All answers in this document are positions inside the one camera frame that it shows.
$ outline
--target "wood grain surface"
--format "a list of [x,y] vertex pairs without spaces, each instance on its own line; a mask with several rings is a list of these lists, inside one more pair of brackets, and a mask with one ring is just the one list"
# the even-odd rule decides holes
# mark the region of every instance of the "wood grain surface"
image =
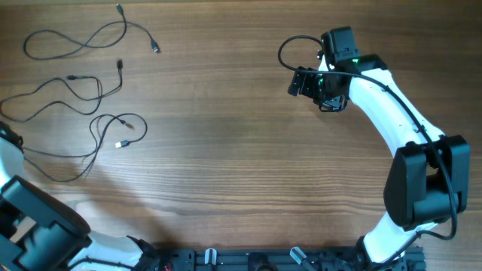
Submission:
[[[343,113],[323,114],[311,100],[289,96],[292,73],[276,59],[288,37],[319,37],[349,25],[362,53],[384,59],[427,119],[470,143],[468,208],[459,216],[456,238],[427,236],[419,244],[429,270],[482,269],[481,8],[478,1],[125,4],[126,18],[151,31],[161,54],[152,52],[144,32],[129,28],[109,49],[34,61],[22,52],[29,33],[55,29],[84,41],[120,19],[115,6],[2,7],[0,98],[66,75],[97,76],[108,90],[118,83],[116,59],[124,61],[124,86],[95,115],[140,114],[149,125],[145,139],[115,149],[115,142],[138,136],[142,125],[135,118],[126,119],[134,131],[113,125],[89,174],[70,183],[48,181],[26,165],[30,181],[74,208],[94,230],[177,247],[353,245],[384,213],[389,150],[353,104]],[[113,41],[121,30],[112,26],[93,43]],[[29,45],[38,56],[73,48],[48,34]],[[295,41],[283,56],[292,65],[316,67],[317,49]],[[93,82],[73,81],[72,87],[96,95]],[[95,106],[53,84],[5,104],[4,112],[26,117],[54,99],[84,110]],[[95,115],[59,105],[28,123],[8,123],[28,147],[82,154],[93,148],[87,126]],[[59,178],[89,161],[28,156]]]

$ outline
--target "wooden surface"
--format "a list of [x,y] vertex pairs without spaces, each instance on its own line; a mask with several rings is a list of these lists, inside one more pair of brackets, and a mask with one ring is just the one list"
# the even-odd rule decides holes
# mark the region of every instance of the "wooden surface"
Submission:
[[[142,126],[135,119],[128,120],[134,132],[114,125],[89,175],[67,184],[26,166],[30,181],[73,207],[94,230],[195,248],[353,245],[384,213],[389,150],[354,105],[322,114],[311,100],[289,96],[292,73],[276,59],[288,37],[350,25],[362,53],[378,53],[388,63],[425,117],[471,144],[468,208],[459,216],[457,237],[442,242],[427,236],[419,243],[430,270],[482,269],[480,8],[470,1],[132,4],[124,5],[127,19],[149,29],[162,54],[152,53],[145,33],[129,28],[109,49],[39,62],[21,50],[30,32],[55,29],[83,41],[120,19],[114,5],[3,7],[0,98],[66,75],[95,75],[108,90],[117,85],[116,59],[124,60],[122,90],[104,99],[96,115],[141,114],[149,125],[145,139],[115,149]],[[112,27],[94,43],[120,33],[121,26]],[[74,47],[44,35],[29,49],[47,56]],[[296,41],[284,57],[316,67],[317,49]],[[96,94],[92,82],[72,87]],[[26,117],[53,99],[94,107],[54,84],[4,110]],[[11,126],[28,147],[81,154],[93,148],[91,118],[53,106]],[[58,177],[88,162],[28,155]]]

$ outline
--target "black cable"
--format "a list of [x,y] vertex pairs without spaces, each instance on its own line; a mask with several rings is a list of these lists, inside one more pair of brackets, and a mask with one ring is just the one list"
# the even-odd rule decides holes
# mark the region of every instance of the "black cable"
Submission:
[[370,81],[371,83],[376,84],[377,86],[380,86],[383,91],[390,94],[390,96],[392,96],[393,99],[395,99],[398,102],[398,104],[400,104],[400,106],[405,110],[405,112],[407,112],[408,116],[412,119],[416,128],[422,133],[423,137],[427,141],[427,145],[429,146],[430,151],[435,155],[435,159],[437,161],[439,169],[441,170],[441,173],[444,176],[445,185],[447,187],[447,192],[448,192],[449,201],[450,201],[450,220],[452,222],[450,234],[448,236],[443,236],[443,235],[441,235],[439,233],[435,233],[431,230],[419,230],[418,232],[416,232],[416,235],[413,236],[412,239],[410,239],[407,242],[407,244],[405,244],[400,250],[395,252],[389,259],[387,259],[385,261],[385,263],[382,263],[382,264],[374,267],[373,270],[379,270],[379,269],[382,269],[382,268],[387,268],[388,266],[392,265],[393,264],[392,261],[396,257],[398,257],[403,251],[405,251],[410,245],[412,245],[418,238],[420,238],[422,234],[434,236],[434,237],[436,237],[438,239],[442,239],[442,240],[452,239],[456,235],[456,231],[457,231],[457,210],[456,210],[455,200],[453,198],[452,182],[450,181],[450,176],[449,176],[449,173],[447,171],[447,167],[445,166],[445,163],[444,163],[441,155],[438,153],[438,150],[435,147],[434,142],[430,139],[430,136],[425,131],[425,127],[422,124],[420,124],[420,122],[417,120],[417,118],[415,117],[413,112],[408,108],[408,106],[404,103],[404,101],[398,95],[396,95],[390,89],[389,86],[386,86],[385,84],[383,84],[382,82],[380,82],[378,80],[375,80],[375,79],[370,78],[370,77],[365,76],[365,75],[354,74],[354,73],[349,73],[349,72],[308,71],[308,70],[295,68],[295,67],[290,66],[290,65],[286,64],[285,62],[283,62],[282,57],[281,57],[282,49],[285,47],[285,45],[287,43],[289,43],[290,41],[293,41],[295,39],[310,39],[310,40],[315,41],[318,44],[320,44],[320,46],[322,45],[322,42],[319,39],[311,37],[311,36],[306,36],[306,35],[294,36],[294,37],[291,37],[291,38],[287,39],[285,42],[283,42],[281,44],[281,46],[279,47],[279,50],[278,50],[278,60],[279,60],[279,63],[283,67],[285,67],[289,70],[295,71],[295,72],[311,74],[311,75],[345,75],[345,76],[351,76],[351,77],[354,77],[354,78],[362,78],[362,79],[365,79],[366,81]]
[[[146,32],[149,36],[149,38],[151,39],[151,47],[152,49],[154,50],[155,53],[160,53],[160,49],[159,49],[159,45],[157,44],[157,42],[152,38],[152,35],[151,33],[146,29],[144,28],[143,26],[140,26],[139,24],[137,23],[132,23],[132,22],[127,22],[126,21],[126,17],[124,16],[124,10],[123,8],[121,7],[121,5],[117,4],[117,11],[119,12],[119,14],[122,16],[122,20],[121,21],[116,21],[116,22],[112,22],[112,23],[107,23],[105,24],[104,26],[102,26],[101,28],[97,29],[97,31],[95,31],[89,39],[87,39],[87,41],[85,41],[84,43],[83,42],[79,42],[79,41],[76,41],[75,39],[73,38],[70,38],[69,36],[67,35],[64,35],[58,31],[55,31],[55,30],[51,30],[51,29],[43,29],[43,30],[38,30],[38,31],[35,31],[33,32],[32,34],[28,35],[26,38],[25,38],[25,41],[23,42],[23,52],[31,59],[34,59],[34,60],[51,60],[51,59],[60,59],[60,58],[63,58],[63,57],[66,57],[66,56],[71,56],[75,53],[77,53],[78,51],[84,49],[85,47],[87,48],[93,48],[93,49],[102,49],[102,48],[107,48],[107,47],[111,47],[111,46],[114,46],[116,45],[119,41],[121,41],[121,39],[125,36],[126,34],[126,31],[127,31],[127,24],[130,24],[132,26],[135,26],[141,30],[143,30],[144,32]],[[100,32],[102,31],[105,27],[107,26],[111,26],[111,25],[114,25],[116,23],[123,23],[124,24],[124,30],[122,31],[122,34],[120,35],[120,37],[113,41],[112,43],[110,44],[107,44],[107,45],[89,45],[89,43],[92,41],[92,39]],[[70,41],[74,44],[77,44],[77,45],[80,45],[79,48],[73,50],[72,52],[69,52],[69,53],[64,53],[64,54],[60,54],[60,55],[57,55],[57,56],[49,56],[49,57],[36,57],[36,56],[32,56],[28,50],[27,50],[27,44],[29,43],[30,41],[30,38],[32,38],[33,36],[35,35],[38,35],[40,33],[52,33],[52,34],[55,34],[55,35],[58,35],[60,36],[61,38],[64,38],[66,39],[67,41]]]
[[[84,98],[80,95],[78,95],[70,86],[69,84],[67,83],[67,81],[65,81],[64,79],[62,78],[52,78],[50,79],[49,81],[46,81],[44,82],[43,84],[41,84],[40,86],[38,86],[34,91],[32,91],[31,93],[21,93],[21,94],[17,94],[17,95],[13,95],[13,96],[10,96],[10,97],[7,97],[3,100],[0,100],[0,116],[8,119],[8,120],[11,120],[13,122],[16,122],[16,123],[25,123],[29,120],[31,120],[32,118],[36,117],[38,114],[40,114],[43,110],[49,108],[50,106],[52,105],[55,105],[55,104],[61,104],[61,105],[64,105],[70,109],[72,109],[73,111],[79,113],[79,114],[82,114],[84,116],[89,116],[91,114],[94,114],[97,109],[99,109],[99,106],[100,106],[100,103],[102,101],[102,98],[105,98],[107,96],[110,96],[114,93],[116,93],[117,91],[119,91],[122,87],[122,68],[123,68],[123,64],[122,64],[122,60],[118,60],[117,61],[117,71],[118,71],[118,74],[119,74],[119,84],[112,90],[108,91],[107,93],[103,93],[103,88],[102,88],[102,83],[101,81],[95,77],[95,76],[75,76],[75,75],[69,75],[67,76],[67,80],[82,80],[82,79],[94,79],[96,80],[96,83],[97,83],[97,96],[96,97],[93,97],[93,98]],[[71,105],[63,102],[63,101],[60,101],[60,100],[56,100],[56,101],[53,101],[53,102],[49,102],[48,104],[44,105],[40,110],[36,111],[32,116],[30,117],[27,117],[26,119],[24,120],[20,120],[20,119],[16,119],[15,117],[11,117],[11,116],[8,116],[6,115],[6,113],[3,112],[2,110],[2,107],[3,107],[3,104],[8,102],[8,101],[11,101],[13,99],[17,99],[17,98],[20,98],[20,97],[24,97],[24,96],[30,96],[30,95],[33,95],[33,94],[36,94],[38,91],[40,91],[43,87],[47,86],[48,84],[54,82],[54,81],[60,81],[62,82],[69,90],[70,92],[72,92],[75,97],[79,98],[80,100],[82,101],[97,101],[97,105],[96,107],[92,110],[92,111],[88,111],[88,112],[82,112],[78,109],[75,109],[74,107],[72,107]]]
[[[97,141],[97,137],[95,137],[93,131],[92,131],[92,124],[95,120],[99,119],[99,118],[102,118],[102,117],[112,117],[112,119],[107,122],[107,124],[104,126],[104,130],[102,131],[102,135],[100,136],[99,138],[99,141]],[[119,120],[119,122],[125,126],[129,126],[129,124],[125,121],[125,120],[122,120],[121,117],[124,117],[124,116],[135,116],[135,117],[138,117],[143,123],[144,123],[144,126],[145,126],[145,130],[144,130],[144,133],[137,139],[132,139],[132,140],[124,140],[123,142],[126,142],[125,145],[123,145],[122,147],[125,147],[131,143],[134,143],[134,142],[139,142],[141,141],[145,135],[147,134],[148,132],[148,124],[147,122],[145,121],[145,119],[141,116],[139,116],[138,114],[135,114],[135,113],[123,113],[123,114],[119,114],[117,116],[114,116],[114,115],[111,115],[111,114],[101,114],[95,118],[93,118],[91,121],[90,121],[90,124],[89,124],[89,131],[90,131],[90,134],[92,135],[94,141],[96,142],[96,147],[93,149],[93,151],[91,151],[90,153],[88,154],[81,154],[81,155],[62,155],[62,154],[50,154],[50,153],[47,153],[47,152],[44,152],[44,151],[37,151],[37,150],[33,150],[31,148],[24,148],[26,151],[31,151],[31,152],[34,152],[34,153],[37,153],[37,154],[43,154],[43,155],[47,155],[47,156],[51,156],[51,157],[59,157],[59,158],[82,158],[82,157],[90,157],[90,156],[93,156],[92,159],[90,160],[89,164],[84,168],[84,170],[79,173],[78,175],[72,177],[72,178],[67,178],[67,179],[64,179],[64,180],[59,180],[57,178],[54,178],[52,177],[51,175],[47,174],[40,166],[38,166],[36,163],[32,162],[27,156],[25,156],[25,161],[27,161],[28,163],[30,163],[34,168],[36,168],[40,173],[42,173],[45,177],[47,177],[48,179],[50,179],[51,181],[55,181],[55,182],[68,182],[68,181],[74,181],[78,178],[80,178],[85,172],[87,172],[87,170],[89,170],[89,168],[92,167],[93,163],[95,162],[96,158],[97,158],[97,154],[99,153],[100,151],[100,146],[102,145],[103,141],[104,141],[104,138],[105,138],[105,134],[107,133],[107,130],[109,128],[109,126],[111,125],[111,123],[114,121],[114,120]]]
[[73,270],[77,265],[79,265],[81,263],[98,263],[98,264],[107,265],[107,266],[122,267],[122,268],[125,268],[125,269],[134,270],[134,267],[128,266],[128,265],[123,264],[123,263],[114,263],[114,262],[109,262],[107,260],[90,259],[89,257],[86,257],[84,259],[76,261],[74,264],[69,266],[69,268],[67,268],[66,270]]

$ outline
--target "black joint housing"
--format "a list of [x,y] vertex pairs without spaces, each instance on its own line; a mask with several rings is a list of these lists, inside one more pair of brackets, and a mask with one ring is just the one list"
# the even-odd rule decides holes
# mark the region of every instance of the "black joint housing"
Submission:
[[[443,137],[434,142],[450,176],[456,212],[467,206],[470,147],[463,137]],[[450,218],[450,201],[440,166],[427,144],[407,144],[395,153],[383,199],[390,218],[405,230],[428,222],[443,223]],[[427,167],[438,168],[427,175]]]
[[336,65],[341,60],[360,56],[352,28],[349,26],[332,29],[323,34],[322,48],[327,65]]
[[134,267],[134,270],[157,270],[160,265],[161,258],[156,249],[142,239],[136,239],[132,236],[127,236],[127,238],[133,240],[135,244],[138,245],[142,250],[141,258]]
[[[315,69],[306,69],[304,67],[298,67],[298,69],[304,71],[316,71]],[[312,98],[313,102],[318,105],[321,98],[321,89],[319,86],[319,80],[321,78],[322,76],[317,74],[295,72],[293,75],[293,80],[288,88],[288,93],[293,96],[301,94]]]
[[[0,194],[0,263],[9,270],[54,270],[90,244],[87,222],[33,184],[14,176]],[[35,221],[17,242],[10,240],[26,217]]]

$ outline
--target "white arm segment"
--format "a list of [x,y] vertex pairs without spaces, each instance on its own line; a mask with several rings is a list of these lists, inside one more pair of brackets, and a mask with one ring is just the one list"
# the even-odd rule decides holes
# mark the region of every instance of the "white arm segment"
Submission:
[[[0,138],[0,188],[15,175],[25,178],[23,153],[10,142]],[[80,250],[69,262],[69,266],[86,257],[135,266],[142,256],[141,248],[128,237],[111,237],[91,232],[89,238],[92,240],[92,243]],[[127,271],[128,269],[100,263],[83,262],[75,266],[73,270]]]
[[[134,267],[142,256],[142,250],[128,237],[112,237],[105,234],[91,232],[89,238],[92,243],[80,250],[69,266],[86,257],[96,260],[105,260],[113,263],[122,263]],[[109,266],[100,263],[83,262],[75,266],[72,270],[96,270],[96,271],[127,271],[127,268]]]
[[[429,123],[411,104],[393,81],[389,70],[372,69],[362,72],[363,75],[376,79],[390,87],[394,94],[402,99],[417,120],[426,128],[432,141],[440,139],[444,133]],[[349,86],[349,97],[370,118],[378,132],[385,139],[392,156],[399,147],[408,142],[423,144],[427,141],[421,132],[417,132],[415,124],[401,105],[376,84],[362,78],[352,78]]]
[[[325,57],[322,59],[319,70],[328,70]],[[429,123],[408,101],[393,81],[389,70],[372,69],[362,72],[362,74],[388,85],[393,93],[404,101],[417,120],[426,128],[426,132],[432,141],[439,140],[440,136],[444,134],[439,128]],[[417,128],[407,112],[390,94],[384,92],[376,84],[362,78],[352,78],[349,86],[349,97],[370,118],[378,132],[385,139],[392,156],[395,156],[395,152],[399,147],[404,147],[408,142],[416,144],[426,143],[423,135],[417,132]],[[414,230],[405,231],[402,227],[396,225],[389,214],[385,212],[377,226],[365,236],[363,243],[371,261],[383,263],[407,244],[417,231],[430,230],[435,226],[437,226],[436,223],[427,223],[419,225]]]
[[0,138],[0,188],[15,175],[25,178],[23,153],[10,142]]

